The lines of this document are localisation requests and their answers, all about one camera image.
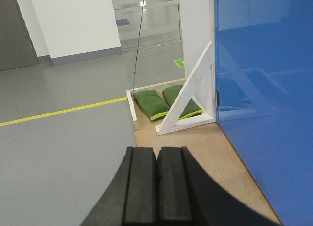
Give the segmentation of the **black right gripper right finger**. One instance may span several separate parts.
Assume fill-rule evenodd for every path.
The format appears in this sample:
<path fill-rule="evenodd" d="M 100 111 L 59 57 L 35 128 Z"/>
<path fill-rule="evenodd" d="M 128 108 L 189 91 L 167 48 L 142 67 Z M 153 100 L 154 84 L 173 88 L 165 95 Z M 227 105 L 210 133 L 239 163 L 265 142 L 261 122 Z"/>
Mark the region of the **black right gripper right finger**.
<path fill-rule="evenodd" d="M 157 158 L 160 226 L 276 226 L 233 197 L 187 147 L 162 147 Z"/>

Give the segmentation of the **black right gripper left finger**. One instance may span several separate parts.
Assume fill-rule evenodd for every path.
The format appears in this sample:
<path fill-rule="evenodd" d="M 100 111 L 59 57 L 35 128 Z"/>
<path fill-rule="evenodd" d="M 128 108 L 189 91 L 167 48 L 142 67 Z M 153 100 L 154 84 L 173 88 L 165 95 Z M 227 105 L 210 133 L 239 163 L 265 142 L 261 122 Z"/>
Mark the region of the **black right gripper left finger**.
<path fill-rule="evenodd" d="M 156 157 L 152 148 L 128 147 L 113 180 L 84 226 L 155 226 Z"/>

